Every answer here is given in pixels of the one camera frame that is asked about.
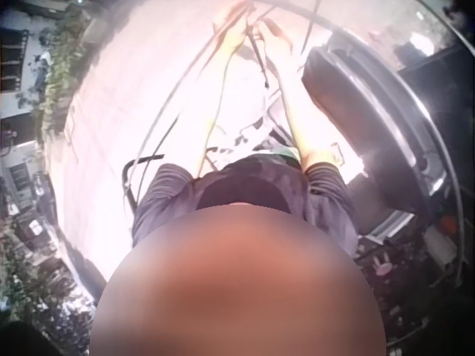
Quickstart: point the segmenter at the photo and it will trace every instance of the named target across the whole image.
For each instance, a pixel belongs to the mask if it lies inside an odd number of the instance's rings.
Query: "window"
[[[30,175],[28,174],[28,168],[26,164],[22,163],[8,169],[10,170],[13,183],[15,183],[16,191],[22,191],[31,186]]]
[[[28,31],[0,28],[0,91],[18,91],[22,86],[22,67]]]

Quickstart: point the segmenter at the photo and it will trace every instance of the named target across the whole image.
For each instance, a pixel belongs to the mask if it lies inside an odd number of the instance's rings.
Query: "person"
[[[214,54],[171,132],[174,144],[137,208],[133,246],[168,221],[193,211],[250,204],[300,217],[353,256],[358,235],[353,205],[332,149],[333,126],[314,105],[298,77],[288,35],[271,19],[250,24],[252,9],[243,11],[246,4],[237,3],[214,21],[215,29],[230,25],[217,37]],[[257,152],[199,178],[208,138],[219,114],[226,68],[244,43],[249,25],[265,47],[267,66],[278,79],[300,159]]]

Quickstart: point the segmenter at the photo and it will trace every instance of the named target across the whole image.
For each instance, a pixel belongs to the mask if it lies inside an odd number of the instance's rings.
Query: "ground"
[[[64,234],[63,254],[95,296],[131,250],[133,216],[122,191],[122,168],[136,158],[167,96],[212,35],[214,11],[229,0],[127,2],[109,19],[111,33],[73,99],[64,135],[45,146]],[[314,1],[291,3],[311,10]],[[258,4],[260,12],[268,8]],[[407,42],[412,32],[430,38],[435,51],[445,46],[446,29],[414,0],[323,1],[319,15],[370,43],[394,70],[403,65],[393,48]],[[301,48],[306,19],[281,9],[269,17],[286,27]],[[309,47],[326,36],[314,26]],[[198,68],[160,117],[143,156],[152,153],[180,112]],[[233,59],[226,82],[219,123],[229,136],[261,114],[259,72],[246,44]],[[134,175],[134,189],[137,177],[140,170]]]

